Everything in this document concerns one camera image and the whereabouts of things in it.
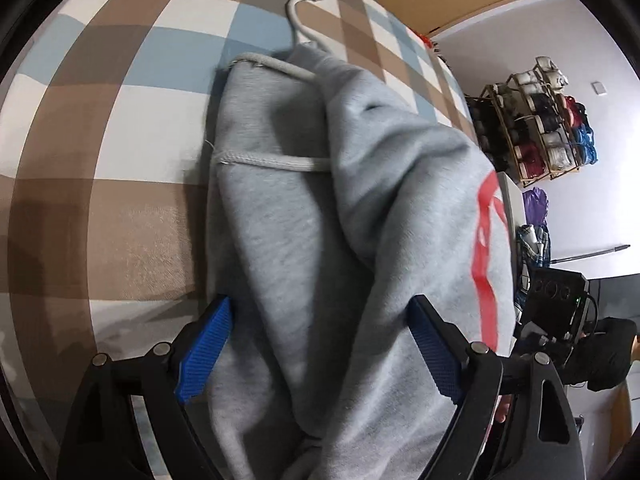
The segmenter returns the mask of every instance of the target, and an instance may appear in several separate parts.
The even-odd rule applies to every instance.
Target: metal rod
[[[601,254],[617,253],[631,247],[630,244],[618,245],[612,249],[604,249],[603,251],[596,251],[594,253],[580,254],[579,256],[569,256],[568,258],[558,258],[557,260],[551,260],[552,264],[560,264],[562,262],[572,262],[574,260],[583,260],[585,258],[591,258],[592,256],[600,256]]]

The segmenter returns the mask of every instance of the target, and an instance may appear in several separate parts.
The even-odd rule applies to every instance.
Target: black cloth
[[[593,392],[617,386],[631,368],[631,347],[638,327],[630,319],[601,319],[593,335],[578,341],[564,368],[558,370],[562,384],[587,382]]]

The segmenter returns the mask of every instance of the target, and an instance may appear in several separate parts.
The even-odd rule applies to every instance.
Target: light switch
[[[591,83],[591,86],[593,86],[593,91],[596,92],[597,95],[607,95],[607,89],[604,88],[604,85],[600,81]]]

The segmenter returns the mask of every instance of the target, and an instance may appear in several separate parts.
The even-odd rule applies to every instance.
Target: red shoe
[[[524,179],[537,178],[545,173],[545,163],[535,143],[529,141],[514,147],[516,158],[520,161],[520,174]]]
[[[578,107],[575,105],[575,99],[570,95],[565,96],[566,101],[566,116],[569,121],[569,126],[572,128],[578,128],[582,124],[582,119],[580,118],[580,112],[578,111]]]

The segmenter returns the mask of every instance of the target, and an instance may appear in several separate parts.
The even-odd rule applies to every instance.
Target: white wall
[[[565,93],[586,107],[600,159],[538,184],[549,198],[552,257],[631,244],[563,268],[587,278],[640,272],[640,80],[594,16],[579,0],[533,1],[435,39],[471,95],[532,68],[536,56],[552,57],[569,79]]]

